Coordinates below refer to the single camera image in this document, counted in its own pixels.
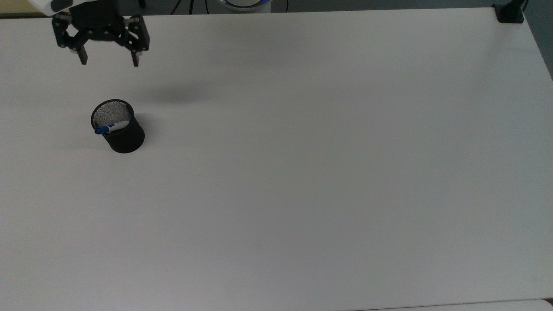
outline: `pen holder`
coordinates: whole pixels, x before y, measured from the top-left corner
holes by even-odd
[[[129,124],[111,133],[102,134],[102,136],[115,152],[133,152],[144,142],[144,130],[134,118],[134,110],[129,103],[123,100],[105,101],[94,109],[90,118],[94,129],[122,121],[129,121]]]

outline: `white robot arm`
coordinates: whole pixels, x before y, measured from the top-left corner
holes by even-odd
[[[95,0],[29,0],[30,4],[47,16],[52,16],[65,9],[90,1]]]

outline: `black clamp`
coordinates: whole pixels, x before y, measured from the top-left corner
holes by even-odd
[[[88,2],[87,5],[92,5],[94,1]],[[106,0],[108,5],[111,5],[110,0]],[[86,65],[88,55],[84,47],[88,40],[93,41],[108,41],[116,42],[120,46],[125,47],[131,52],[133,64],[138,67],[138,58],[143,51],[150,48],[150,36],[142,15],[133,15],[129,19],[124,19],[118,14],[114,14],[114,10],[110,11],[112,16],[109,20],[102,24],[87,23],[87,14],[94,12],[91,8],[86,8],[87,11],[79,12],[75,10],[75,14],[69,15],[65,12],[60,12],[53,16],[52,27],[56,37],[56,42],[61,48],[69,48],[71,51],[79,55],[79,59],[83,65]],[[77,34],[71,37],[67,33],[67,28],[72,24],[77,30]]]

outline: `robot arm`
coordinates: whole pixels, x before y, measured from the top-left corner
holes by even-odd
[[[94,0],[29,0],[30,4],[47,16],[52,16],[65,9],[76,7],[81,3],[89,1]]]
[[[131,51],[135,67],[138,57],[150,46],[150,36],[141,15],[125,19],[119,13],[117,0],[29,0],[38,10],[52,15],[52,27],[56,42],[61,48],[69,48],[79,55],[86,65],[88,40],[115,42]],[[67,28],[73,25],[78,32],[69,36]]]

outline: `marker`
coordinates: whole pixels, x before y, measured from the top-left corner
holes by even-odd
[[[106,125],[98,127],[94,130],[94,132],[98,135],[100,134],[109,134],[113,131],[116,131],[118,129],[125,128],[127,125],[129,125],[129,121],[121,121],[114,124]]]

